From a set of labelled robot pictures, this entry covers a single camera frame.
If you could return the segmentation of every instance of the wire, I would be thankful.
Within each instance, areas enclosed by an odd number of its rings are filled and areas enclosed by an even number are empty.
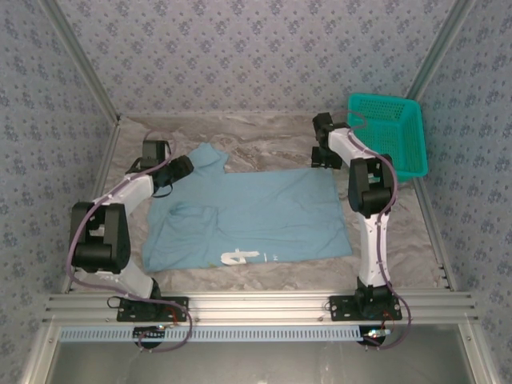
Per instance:
[[[365,336],[363,339],[367,342],[371,342],[372,344],[374,344],[376,349],[380,349],[381,343],[378,342],[377,340],[373,340],[372,338],[369,338],[368,336]]]
[[[382,208],[382,210],[380,211],[380,213],[377,216],[377,261],[378,261],[378,266],[379,266],[379,269],[381,271],[382,277],[384,278],[384,282],[386,283],[388,289],[391,291],[391,293],[400,302],[402,302],[402,304],[406,308],[406,311],[407,311],[407,326],[406,326],[406,329],[403,331],[403,333],[400,335],[400,338],[398,338],[398,340],[395,340],[394,342],[392,342],[391,344],[389,344],[387,346],[379,346],[378,347],[380,350],[388,350],[390,348],[393,348],[393,347],[399,345],[401,342],[403,342],[405,340],[405,338],[407,337],[407,335],[410,332],[410,324],[413,321],[409,305],[403,299],[402,296],[397,294],[397,291],[394,290],[393,286],[391,285],[390,280],[386,276],[386,271],[384,270],[384,264],[383,264],[382,255],[381,255],[382,216],[384,214],[386,214],[386,212],[392,207],[392,205],[394,204],[394,202],[397,199],[397,195],[398,195],[398,178],[397,178],[397,173],[394,170],[393,165],[391,164],[391,162],[387,158],[385,158],[384,156],[378,154],[377,152],[372,151],[370,148],[367,148],[366,146],[362,146],[361,144],[359,144],[358,140],[354,139],[354,130],[363,129],[363,128],[365,128],[367,126],[367,120],[364,117],[364,115],[360,114],[359,112],[353,111],[353,110],[345,110],[345,112],[347,114],[354,114],[355,116],[357,116],[358,118],[360,118],[362,120],[362,124],[360,124],[359,126],[353,126],[353,127],[350,128],[349,133],[347,135],[350,143],[353,146],[355,146],[358,150],[360,150],[362,152],[366,152],[366,153],[371,154],[372,156],[375,156],[376,158],[378,158],[385,166],[387,166],[387,168],[391,172],[391,176],[393,177],[393,190],[391,192],[391,199],[387,203],[387,205],[384,208]],[[343,112],[337,112],[333,116],[339,115],[341,113],[343,113]]]
[[[173,185],[170,184],[170,191],[166,194],[158,194],[158,195],[154,195],[152,194],[151,197],[152,198],[166,198],[167,196],[169,196],[171,193],[173,192]]]
[[[151,350],[152,353],[160,353],[160,352],[168,352],[168,351],[171,351],[171,350],[176,350],[176,349],[184,346],[188,342],[189,338],[192,336],[192,329],[193,329],[193,326],[194,326],[194,321],[192,319],[192,315],[190,314],[188,309],[185,308],[184,306],[180,306],[176,302],[168,302],[168,301],[165,301],[165,300],[158,300],[158,299],[153,299],[153,298],[141,298],[140,296],[137,296],[136,294],[131,294],[130,292],[128,292],[126,290],[122,290],[122,289],[114,287],[114,286],[108,286],[108,285],[103,285],[103,284],[91,284],[91,283],[88,283],[88,282],[83,282],[82,280],[80,280],[79,278],[74,276],[73,267],[72,267],[71,263],[73,261],[74,251],[76,250],[76,247],[77,247],[77,244],[78,244],[78,239],[80,238],[80,235],[82,234],[82,232],[86,228],[87,222],[90,220],[90,218],[92,218],[94,216],[94,213],[98,210],[98,208],[104,202],[106,202],[107,200],[109,200],[113,196],[116,196],[117,193],[120,190],[122,190],[125,186],[130,184],[133,180],[137,180],[138,178],[146,176],[147,174],[150,174],[151,172],[155,172],[156,170],[159,170],[159,169],[163,168],[164,166],[166,166],[167,164],[169,164],[170,161],[172,160],[172,157],[173,157],[173,154],[171,153],[167,157],[166,160],[164,160],[163,162],[161,162],[157,166],[154,166],[153,168],[149,168],[148,170],[144,170],[144,171],[142,171],[142,172],[140,172],[138,174],[129,175],[128,178],[125,178],[122,182],[120,182],[111,191],[109,191],[107,194],[104,194],[103,196],[101,196],[96,201],[96,203],[92,206],[92,208],[89,211],[87,211],[86,215],[84,216],[84,218],[82,219],[82,221],[78,225],[77,231],[75,232],[75,234],[73,236],[73,239],[71,240],[70,250],[69,250],[69,252],[67,254],[67,258],[66,258],[66,274],[68,275],[70,280],[72,282],[75,282],[76,284],[79,284],[79,285],[84,286],[86,288],[92,288],[92,289],[97,289],[97,290],[112,290],[113,292],[121,294],[123,297],[130,298],[132,300],[138,300],[138,301],[141,301],[141,302],[151,302],[153,304],[163,304],[165,306],[172,306],[174,308],[179,309],[180,311],[182,311],[186,315],[186,317],[187,317],[187,319],[189,321],[189,329],[188,329],[188,331],[186,333],[185,338],[183,340],[181,340],[179,343],[177,343],[177,344],[175,344],[173,346],[170,346],[170,347],[167,347],[167,348],[161,348],[159,350]]]
[[[174,324],[177,325],[178,324],[178,318],[176,317],[176,311],[174,310],[174,308],[172,308],[170,306],[167,306],[163,310],[168,310],[169,312],[172,313]]]
[[[117,299],[119,299],[119,300],[121,300],[121,299],[122,299],[122,297],[120,297],[120,296],[110,296],[110,297],[106,300],[106,306],[108,306],[109,308],[112,308],[113,310],[117,310],[117,309],[119,309],[119,306],[112,306],[112,305],[110,304],[110,300],[112,300],[113,298],[117,298]]]
[[[143,141],[147,140],[147,138],[150,136],[150,134],[158,132],[158,130],[148,130],[146,134],[144,135],[144,138],[142,138]]]
[[[388,317],[388,318],[390,318],[390,319],[391,319],[391,321],[393,322],[393,326],[391,327],[391,332],[393,332],[393,331],[394,331],[394,318],[393,318],[393,316],[391,316],[391,314],[390,314],[387,310],[384,310],[384,311],[382,312],[382,314],[384,315],[384,317]],[[383,330],[383,329],[384,329],[384,323],[385,323],[385,322],[386,322],[386,320],[385,320],[385,319],[384,319],[384,320],[382,320],[381,330]]]

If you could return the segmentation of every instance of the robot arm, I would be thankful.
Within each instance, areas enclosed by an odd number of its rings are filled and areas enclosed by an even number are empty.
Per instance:
[[[144,274],[130,259],[127,217],[143,200],[154,196],[161,188],[172,186],[194,169],[188,157],[181,156],[159,170],[134,177],[164,162],[169,155],[165,141],[145,140],[142,157],[128,170],[123,181],[106,193],[108,199],[88,221],[74,250],[72,265],[80,268],[80,280],[106,283],[141,298],[153,297],[158,291],[156,281]],[[74,205],[71,211],[71,237],[77,232],[86,213],[99,200]]]
[[[359,150],[348,139],[350,128],[337,128],[329,133],[329,149],[340,156],[345,164],[350,166],[349,202],[354,212],[358,213],[359,230],[361,232],[361,267],[359,279],[365,286],[384,286],[386,282],[382,277],[377,258],[377,216],[382,208],[391,199],[391,185],[380,190],[379,183],[371,183],[369,176],[374,175],[382,165],[376,163],[375,156]],[[365,147],[355,136],[360,146]],[[387,280],[390,276],[386,262],[386,228],[389,214],[381,218],[382,241],[381,256]]]
[[[378,216],[386,208],[393,193],[391,170],[376,158],[355,136],[349,137],[350,127],[342,122],[335,124],[330,114],[318,114],[313,119],[319,147],[313,148],[312,166],[340,168],[344,162],[350,167],[349,203],[358,214],[361,232],[361,267],[358,288],[353,297],[332,297],[331,317],[335,321],[373,318],[387,311],[394,318],[402,318],[386,281],[390,280],[386,261],[386,229],[390,211],[380,220],[380,245],[378,243]],[[383,155],[391,162],[389,155]],[[378,260],[378,246],[383,271]]]

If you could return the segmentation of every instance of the patterned wallpaper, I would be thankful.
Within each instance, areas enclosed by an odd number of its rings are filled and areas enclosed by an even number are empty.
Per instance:
[[[118,112],[404,95],[453,0],[59,0]]]
[[[452,267],[512,382],[512,3],[478,0],[422,100],[426,183]]]
[[[69,210],[109,134],[36,0],[0,1],[0,383],[18,381],[47,294],[62,286]]]

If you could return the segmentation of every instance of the aluminum frame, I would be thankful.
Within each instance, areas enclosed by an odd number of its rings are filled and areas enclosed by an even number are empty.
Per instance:
[[[114,125],[118,120],[118,114],[114,104],[110,100],[98,75],[94,72],[94,68],[86,52],[80,46],[77,37],[74,35],[73,28],[71,28],[71,25],[68,23],[61,7],[57,4],[56,0],[39,0],[39,4],[50,20],[55,32],[60,37],[62,44],[71,56],[77,70],[82,75],[105,117],[111,125]]]
[[[399,290],[410,304],[414,324],[457,324],[477,384],[498,383],[498,376],[483,339],[474,298],[470,293],[440,289]],[[350,292],[234,292],[184,293],[190,298],[195,325],[201,326],[339,326],[332,322],[325,304],[333,294]],[[117,311],[106,305],[109,293],[56,294],[50,297],[37,333],[23,384],[44,383],[64,326],[113,328],[157,323],[116,322]],[[398,324],[405,324],[403,319]],[[379,322],[344,322],[369,325]]]
[[[433,44],[430,46],[422,66],[407,91],[406,98],[418,101],[429,85],[446,52],[455,40],[457,33],[473,8],[476,0],[455,0],[446,20],[442,24]]]

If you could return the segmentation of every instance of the green plastic basket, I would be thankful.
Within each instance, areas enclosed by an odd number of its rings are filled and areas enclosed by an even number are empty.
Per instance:
[[[376,94],[352,94],[349,110],[359,112],[368,122],[366,128],[354,130],[355,135],[375,152],[391,156],[400,182],[426,175],[422,111],[417,102]],[[362,120],[349,114],[348,123],[355,128]]]

